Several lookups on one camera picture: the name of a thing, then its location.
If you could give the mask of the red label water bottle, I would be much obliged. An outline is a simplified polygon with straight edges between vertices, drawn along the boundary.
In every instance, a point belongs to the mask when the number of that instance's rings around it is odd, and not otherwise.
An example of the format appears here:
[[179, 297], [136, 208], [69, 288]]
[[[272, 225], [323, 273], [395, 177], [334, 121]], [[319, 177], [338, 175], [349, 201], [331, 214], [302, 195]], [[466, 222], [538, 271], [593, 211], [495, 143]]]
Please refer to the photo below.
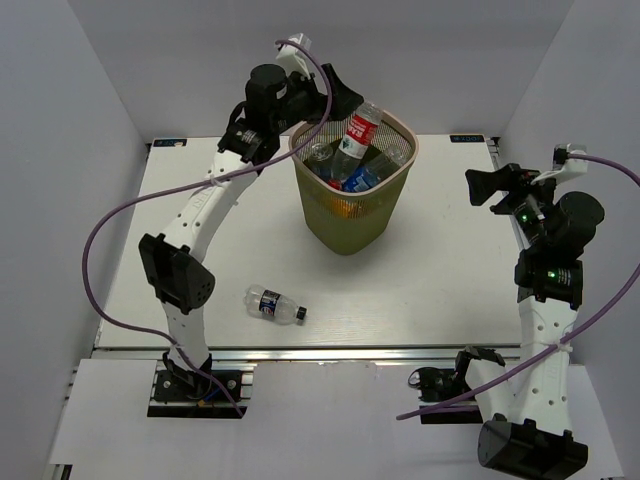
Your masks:
[[384, 111], [369, 101], [365, 101], [356, 109], [331, 163], [331, 186], [342, 185], [357, 169], [375, 137], [383, 116]]

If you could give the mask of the blue label bottle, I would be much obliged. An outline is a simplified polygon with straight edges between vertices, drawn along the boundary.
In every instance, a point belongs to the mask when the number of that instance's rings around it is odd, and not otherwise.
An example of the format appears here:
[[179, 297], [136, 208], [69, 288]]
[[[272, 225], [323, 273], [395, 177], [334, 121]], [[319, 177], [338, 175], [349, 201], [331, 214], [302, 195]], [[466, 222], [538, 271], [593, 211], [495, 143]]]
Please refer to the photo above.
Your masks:
[[395, 174], [407, 161], [407, 155], [397, 146], [390, 146], [372, 160], [358, 167], [342, 184], [347, 193], [370, 190]]
[[309, 169], [317, 176], [327, 176], [331, 170], [334, 150], [329, 143], [320, 142], [311, 147], [306, 158]]

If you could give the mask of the orange juice bottle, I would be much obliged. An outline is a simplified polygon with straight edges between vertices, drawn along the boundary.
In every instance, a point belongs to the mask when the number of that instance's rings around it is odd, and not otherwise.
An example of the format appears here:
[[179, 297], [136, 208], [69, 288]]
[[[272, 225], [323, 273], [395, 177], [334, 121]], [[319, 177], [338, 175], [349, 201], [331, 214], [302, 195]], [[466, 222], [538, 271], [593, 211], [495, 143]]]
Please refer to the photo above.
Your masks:
[[330, 196], [323, 201], [328, 215], [342, 219], [357, 219], [363, 215], [362, 203], [355, 197]]

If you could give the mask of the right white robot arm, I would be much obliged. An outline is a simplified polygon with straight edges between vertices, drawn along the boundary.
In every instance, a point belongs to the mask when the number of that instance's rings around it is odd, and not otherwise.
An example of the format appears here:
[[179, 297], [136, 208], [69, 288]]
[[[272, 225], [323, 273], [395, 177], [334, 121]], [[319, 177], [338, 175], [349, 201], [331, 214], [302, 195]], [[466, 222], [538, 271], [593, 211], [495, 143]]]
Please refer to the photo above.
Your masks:
[[474, 206], [503, 192], [490, 210], [512, 217], [526, 239], [514, 273], [522, 361], [547, 348], [553, 351], [530, 367], [514, 367], [519, 377], [514, 385], [503, 382], [480, 393], [488, 385], [487, 374], [468, 363], [451, 374], [452, 388], [474, 398], [479, 408], [483, 425], [477, 456], [483, 467], [520, 479], [567, 479], [585, 467], [588, 448], [572, 433], [571, 348], [561, 339], [572, 331], [582, 304], [580, 257], [604, 219], [604, 208], [583, 192], [556, 198], [555, 178], [517, 164], [494, 172], [467, 170], [465, 177]]

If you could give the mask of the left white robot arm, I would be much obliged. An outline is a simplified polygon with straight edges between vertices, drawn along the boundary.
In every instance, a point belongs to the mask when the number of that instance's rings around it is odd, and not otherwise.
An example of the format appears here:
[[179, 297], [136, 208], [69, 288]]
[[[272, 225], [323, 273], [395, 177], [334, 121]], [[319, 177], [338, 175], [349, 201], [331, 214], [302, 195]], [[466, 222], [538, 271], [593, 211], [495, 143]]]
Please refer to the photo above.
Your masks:
[[139, 252], [148, 283], [167, 318], [174, 344], [163, 355], [173, 383], [188, 398], [207, 395], [212, 359], [204, 335], [204, 306], [215, 287], [204, 266], [217, 229], [240, 195], [258, 178], [280, 148], [280, 136], [300, 122], [344, 120], [364, 98], [347, 87], [329, 63], [322, 65], [331, 88], [318, 91], [311, 75], [274, 64], [255, 67], [245, 99], [232, 111], [218, 143], [207, 186], [156, 235], [146, 234]]

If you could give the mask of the green mesh waste bin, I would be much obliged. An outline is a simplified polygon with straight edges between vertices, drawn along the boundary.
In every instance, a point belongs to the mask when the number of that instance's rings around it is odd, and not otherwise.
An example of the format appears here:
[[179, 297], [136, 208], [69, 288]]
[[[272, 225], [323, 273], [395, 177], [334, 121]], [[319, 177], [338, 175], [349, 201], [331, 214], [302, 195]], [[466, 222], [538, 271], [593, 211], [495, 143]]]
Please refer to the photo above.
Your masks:
[[[361, 193], [338, 191], [308, 168], [306, 158], [316, 143], [325, 142], [337, 147], [348, 123], [348, 120], [328, 121], [317, 135], [312, 134], [314, 125], [304, 123], [289, 139], [289, 148], [297, 151], [293, 161], [306, 225], [327, 248], [339, 255], [361, 251], [384, 232], [419, 149], [417, 137], [408, 125], [385, 111], [364, 160], [369, 161], [388, 147], [397, 146], [407, 155], [406, 163], [370, 190]], [[328, 215], [323, 208], [323, 201], [330, 196], [359, 199], [363, 215], [357, 219]]]

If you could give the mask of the right blue table label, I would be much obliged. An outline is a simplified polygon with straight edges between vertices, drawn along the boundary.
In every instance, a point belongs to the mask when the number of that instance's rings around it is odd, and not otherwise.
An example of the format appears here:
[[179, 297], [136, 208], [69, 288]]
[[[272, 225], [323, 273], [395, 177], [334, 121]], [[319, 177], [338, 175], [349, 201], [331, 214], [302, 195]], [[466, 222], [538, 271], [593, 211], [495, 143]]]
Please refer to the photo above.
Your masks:
[[450, 134], [452, 143], [484, 143], [485, 138], [481, 134]]

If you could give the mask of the black cap cola bottle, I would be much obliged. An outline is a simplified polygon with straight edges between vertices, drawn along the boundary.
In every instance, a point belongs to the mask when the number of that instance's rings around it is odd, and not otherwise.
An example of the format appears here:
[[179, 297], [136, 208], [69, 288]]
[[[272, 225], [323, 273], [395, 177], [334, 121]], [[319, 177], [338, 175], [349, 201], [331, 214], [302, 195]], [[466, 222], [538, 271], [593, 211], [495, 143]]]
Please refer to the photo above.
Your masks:
[[245, 291], [243, 303], [251, 317], [277, 325], [302, 326], [306, 321], [307, 309], [305, 307], [298, 305], [289, 297], [261, 285], [250, 285]]

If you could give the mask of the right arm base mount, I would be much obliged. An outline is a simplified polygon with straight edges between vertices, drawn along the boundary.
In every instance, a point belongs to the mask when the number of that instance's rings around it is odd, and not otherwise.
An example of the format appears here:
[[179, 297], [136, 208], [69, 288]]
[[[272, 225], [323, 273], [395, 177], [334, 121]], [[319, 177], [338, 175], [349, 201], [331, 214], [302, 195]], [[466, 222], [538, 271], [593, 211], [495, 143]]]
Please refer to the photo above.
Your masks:
[[[453, 369], [421, 367], [409, 375], [407, 383], [419, 392], [419, 400], [423, 404], [436, 404], [469, 391]], [[420, 421], [423, 425], [480, 425], [483, 421], [474, 401], [474, 398], [464, 401], [469, 407], [460, 407], [456, 412], [422, 415]]]

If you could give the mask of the aluminium table frame rail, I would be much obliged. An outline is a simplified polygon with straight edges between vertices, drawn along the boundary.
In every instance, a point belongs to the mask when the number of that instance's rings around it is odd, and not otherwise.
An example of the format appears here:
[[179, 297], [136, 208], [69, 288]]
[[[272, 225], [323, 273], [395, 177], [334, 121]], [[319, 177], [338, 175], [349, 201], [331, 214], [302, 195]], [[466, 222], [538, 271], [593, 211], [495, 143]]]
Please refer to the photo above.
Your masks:
[[216, 361], [238, 362], [451, 362], [464, 346], [418, 347], [296, 347], [223, 348], [211, 347]]

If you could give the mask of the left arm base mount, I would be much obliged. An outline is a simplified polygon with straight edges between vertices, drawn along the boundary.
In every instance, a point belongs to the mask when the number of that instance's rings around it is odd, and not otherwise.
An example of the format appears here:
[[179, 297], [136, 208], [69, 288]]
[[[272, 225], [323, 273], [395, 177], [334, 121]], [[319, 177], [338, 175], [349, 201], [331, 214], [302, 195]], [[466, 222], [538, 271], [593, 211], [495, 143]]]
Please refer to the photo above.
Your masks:
[[[214, 363], [212, 371], [242, 413], [248, 408], [253, 385], [252, 365]], [[156, 365], [147, 408], [149, 418], [239, 420], [240, 415], [222, 389], [204, 383], [193, 387], [173, 375], [161, 362]]]

